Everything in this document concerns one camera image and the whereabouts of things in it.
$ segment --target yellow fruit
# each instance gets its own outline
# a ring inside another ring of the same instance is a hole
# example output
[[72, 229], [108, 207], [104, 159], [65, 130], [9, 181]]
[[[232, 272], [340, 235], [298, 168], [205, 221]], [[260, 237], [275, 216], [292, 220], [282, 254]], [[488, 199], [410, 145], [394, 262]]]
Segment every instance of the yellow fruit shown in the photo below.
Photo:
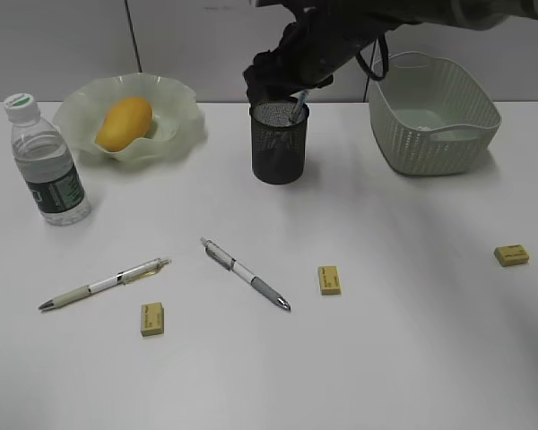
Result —
[[122, 99], [106, 114], [104, 124], [96, 136], [96, 143], [110, 152], [121, 151], [148, 132], [152, 116], [152, 105], [146, 99]]

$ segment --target bottle label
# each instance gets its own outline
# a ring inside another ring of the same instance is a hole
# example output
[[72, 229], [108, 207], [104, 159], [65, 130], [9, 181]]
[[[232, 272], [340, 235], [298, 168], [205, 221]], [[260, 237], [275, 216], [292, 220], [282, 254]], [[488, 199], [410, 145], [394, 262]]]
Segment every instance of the bottle label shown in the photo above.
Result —
[[44, 213], [69, 211], [80, 204], [85, 192], [75, 165], [68, 173], [52, 182], [26, 182], [39, 209]]

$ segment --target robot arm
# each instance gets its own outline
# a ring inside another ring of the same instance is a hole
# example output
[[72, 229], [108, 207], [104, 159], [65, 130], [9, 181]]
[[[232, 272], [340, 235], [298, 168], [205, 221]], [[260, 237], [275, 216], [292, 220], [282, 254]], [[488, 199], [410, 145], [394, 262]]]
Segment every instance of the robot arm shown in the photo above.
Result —
[[538, 0], [250, 0], [281, 4], [296, 18], [279, 47], [244, 72], [251, 103], [322, 88], [363, 48], [404, 24], [432, 22], [487, 30], [508, 16], [538, 20]]

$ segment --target pen tip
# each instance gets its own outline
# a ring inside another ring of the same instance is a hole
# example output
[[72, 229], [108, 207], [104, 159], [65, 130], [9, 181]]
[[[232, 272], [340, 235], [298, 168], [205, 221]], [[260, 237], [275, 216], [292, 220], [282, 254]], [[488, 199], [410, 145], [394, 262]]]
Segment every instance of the pen tip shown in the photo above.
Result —
[[285, 300], [283, 297], [279, 297], [277, 300], [282, 309], [287, 312], [291, 311], [291, 305], [289, 305], [289, 302], [287, 300]]
[[47, 309], [49, 309], [50, 307], [52, 307], [54, 305], [54, 302], [52, 300], [48, 300], [46, 303], [38, 306], [38, 310], [39, 311], [45, 311]]

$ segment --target bottle cap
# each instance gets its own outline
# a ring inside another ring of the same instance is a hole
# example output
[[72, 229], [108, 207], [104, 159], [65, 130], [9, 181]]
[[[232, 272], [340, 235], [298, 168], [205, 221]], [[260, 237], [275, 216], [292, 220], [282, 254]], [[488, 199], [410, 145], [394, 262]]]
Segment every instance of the bottle cap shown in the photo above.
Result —
[[10, 122], [15, 124], [29, 123], [40, 115], [38, 103], [31, 94], [25, 92], [4, 100], [4, 109]]

